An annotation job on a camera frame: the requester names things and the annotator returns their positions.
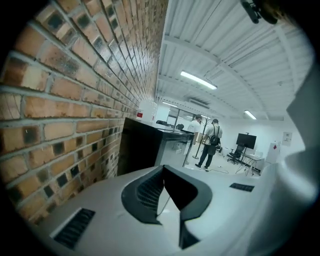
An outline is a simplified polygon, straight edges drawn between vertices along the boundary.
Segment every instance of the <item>black vent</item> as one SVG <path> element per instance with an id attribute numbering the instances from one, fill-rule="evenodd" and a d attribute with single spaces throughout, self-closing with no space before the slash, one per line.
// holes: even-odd
<path id="1" fill-rule="evenodd" d="M 54 237 L 54 240 L 69 249 L 74 249 L 95 213 L 92 210 L 81 209 Z"/>
<path id="2" fill-rule="evenodd" d="M 249 185 L 244 185 L 244 184 L 239 184 L 239 183 L 233 183 L 230 185 L 230 188 L 236 189 L 236 190 L 243 190 L 247 192 L 251 192 L 254 190 L 255 186 L 249 186 Z"/>
<path id="3" fill-rule="evenodd" d="M 162 172 L 159 171 L 137 187 L 138 201 L 157 214 L 158 201 L 163 188 L 164 179 Z"/>

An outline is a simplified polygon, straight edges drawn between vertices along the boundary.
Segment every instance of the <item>white shirt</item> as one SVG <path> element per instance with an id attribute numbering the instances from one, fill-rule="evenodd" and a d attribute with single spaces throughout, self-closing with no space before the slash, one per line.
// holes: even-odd
<path id="1" fill-rule="evenodd" d="M 208 135 L 208 138 L 206 139 L 205 144 L 210 145 L 210 138 L 212 136 L 218 136 L 218 138 L 222 137 L 222 129 L 221 129 L 221 127 L 219 128 L 219 125 L 217 123 L 211 124 L 208 127 L 206 134 Z"/>
<path id="2" fill-rule="evenodd" d="M 193 120 L 188 126 L 188 132 L 199 133 L 200 132 L 200 123 L 198 121 Z"/>

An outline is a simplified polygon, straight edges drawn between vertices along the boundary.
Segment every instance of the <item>black pants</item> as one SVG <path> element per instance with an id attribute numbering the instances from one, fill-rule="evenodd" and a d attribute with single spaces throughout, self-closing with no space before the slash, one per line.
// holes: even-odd
<path id="1" fill-rule="evenodd" d="M 208 155 L 208 160 L 205 163 L 205 167 L 209 167 L 211 165 L 212 157 L 214 155 L 213 154 L 208 154 L 210 147 L 212 147 L 212 146 L 204 145 L 204 148 L 203 148 L 203 151 L 202 151 L 202 155 L 200 157 L 199 165 L 202 166 L 202 164 L 203 164 L 204 160 L 206 159 L 207 155 Z"/>

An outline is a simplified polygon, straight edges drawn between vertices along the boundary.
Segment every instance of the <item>brick wall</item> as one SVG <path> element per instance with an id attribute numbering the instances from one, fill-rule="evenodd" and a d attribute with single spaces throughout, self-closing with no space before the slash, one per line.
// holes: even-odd
<path id="1" fill-rule="evenodd" d="M 18 38 L 1 73 L 0 170 L 38 224 L 117 175 L 125 117 L 152 100 L 167 0 L 57 0 Z"/>

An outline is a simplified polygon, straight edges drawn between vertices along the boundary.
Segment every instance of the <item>corrugated ceiling panel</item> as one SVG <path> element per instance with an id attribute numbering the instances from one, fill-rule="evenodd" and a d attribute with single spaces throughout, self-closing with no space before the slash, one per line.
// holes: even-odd
<path id="1" fill-rule="evenodd" d="M 284 109 L 295 93 L 293 67 L 300 85 L 314 57 L 299 29 L 288 24 L 277 25 L 288 41 L 288 50 L 275 26 L 264 20 L 253 24 L 238 0 L 172 0 L 171 3 L 165 34 L 215 55 L 243 80 L 192 49 L 170 44 L 162 47 L 159 73 L 182 81 L 185 86 L 160 82 L 158 91 L 185 101 L 196 98 L 213 106 L 222 102 L 240 111 L 256 109 L 257 115 L 264 119 L 265 113 L 248 92 L 246 87 L 249 87 L 270 116 L 285 115 Z M 289 61 L 290 52 L 294 63 Z M 206 78 L 218 89 L 210 90 L 181 77 L 182 70 Z"/>

